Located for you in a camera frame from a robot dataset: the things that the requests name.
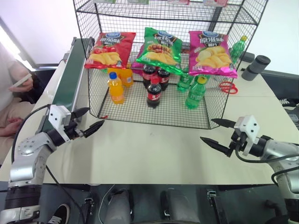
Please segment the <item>person's right hand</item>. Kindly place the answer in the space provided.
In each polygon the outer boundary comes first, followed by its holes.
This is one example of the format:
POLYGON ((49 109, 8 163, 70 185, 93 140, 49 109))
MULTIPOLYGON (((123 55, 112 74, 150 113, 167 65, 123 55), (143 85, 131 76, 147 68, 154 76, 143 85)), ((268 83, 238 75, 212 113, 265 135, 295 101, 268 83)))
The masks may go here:
POLYGON ((8 120, 8 124, 5 127, 0 128, 0 136, 8 137, 16 134, 22 124, 23 119, 21 118, 11 118, 8 120))

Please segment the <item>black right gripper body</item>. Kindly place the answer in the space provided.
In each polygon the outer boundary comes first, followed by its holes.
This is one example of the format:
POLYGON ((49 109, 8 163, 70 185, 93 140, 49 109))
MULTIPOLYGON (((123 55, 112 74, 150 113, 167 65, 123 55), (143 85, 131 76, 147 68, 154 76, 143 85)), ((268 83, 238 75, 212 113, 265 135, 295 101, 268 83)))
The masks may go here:
POLYGON ((240 158, 239 152, 241 149, 244 149, 244 144, 246 144, 247 135, 245 132, 238 133, 234 131, 231 136, 231 142, 228 147, 228 154, 227 157, 231 157, 233 151, 235 151, 235 155, 237 158, 240 158))

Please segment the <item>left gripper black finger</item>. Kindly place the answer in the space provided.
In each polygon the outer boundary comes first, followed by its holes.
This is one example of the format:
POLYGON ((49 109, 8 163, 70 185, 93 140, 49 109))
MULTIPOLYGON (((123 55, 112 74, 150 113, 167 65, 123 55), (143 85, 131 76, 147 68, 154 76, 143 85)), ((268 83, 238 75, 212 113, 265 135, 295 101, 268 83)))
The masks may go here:
POLYGON ((71 119, 79 119, 90 110, 89 107, 82 107, 71 112, 71 119))
POLYGON ((84 137, 88 138, 89 136, 97 132, 103 126, 104 122, 104 120, 101 120, 92 124, 88 129, 83 131, 84 137))

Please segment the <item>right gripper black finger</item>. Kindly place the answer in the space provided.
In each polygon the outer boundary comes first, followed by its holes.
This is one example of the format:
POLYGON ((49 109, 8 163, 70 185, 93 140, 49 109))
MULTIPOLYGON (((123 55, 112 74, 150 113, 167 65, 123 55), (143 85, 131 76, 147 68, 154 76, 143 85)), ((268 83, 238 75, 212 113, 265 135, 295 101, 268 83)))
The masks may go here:
POLYGON ((236 124, 236 122, 228 119, 211 119, 211 121, 226 128, 234 128, 236 124))
POLYGON ((200 137, 200 139, 202 141, 204 141, 207 145, 209 145, 211 148, 224 153, 227 157, 231 156, 231 149, 228 147, 225 147, 221 144, 219 144, 217 141, 210 139, 210 138, 206 138, 206 137, 200 137))

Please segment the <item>person's left hand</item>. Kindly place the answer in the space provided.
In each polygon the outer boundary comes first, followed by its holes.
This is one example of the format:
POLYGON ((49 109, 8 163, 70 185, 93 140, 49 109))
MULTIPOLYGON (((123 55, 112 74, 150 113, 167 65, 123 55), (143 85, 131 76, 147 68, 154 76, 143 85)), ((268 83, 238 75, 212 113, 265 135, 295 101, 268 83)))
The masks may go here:
POLYGON ((12 86, 9 88, 11 92, 28 92, 33 89, 33 79, 30 77, 19 86, 12 86))

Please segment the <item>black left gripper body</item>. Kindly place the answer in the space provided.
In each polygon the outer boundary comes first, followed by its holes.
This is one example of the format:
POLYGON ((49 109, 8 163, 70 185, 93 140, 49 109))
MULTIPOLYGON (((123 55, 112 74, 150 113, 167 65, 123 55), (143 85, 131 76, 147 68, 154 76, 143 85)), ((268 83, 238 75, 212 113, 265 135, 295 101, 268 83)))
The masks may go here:
POLYGON ((70 140, 84 137, 83 131, 78 129, 77 122, 73 120, 71 120, 68 125, 64 126, 64 133, 70 140))

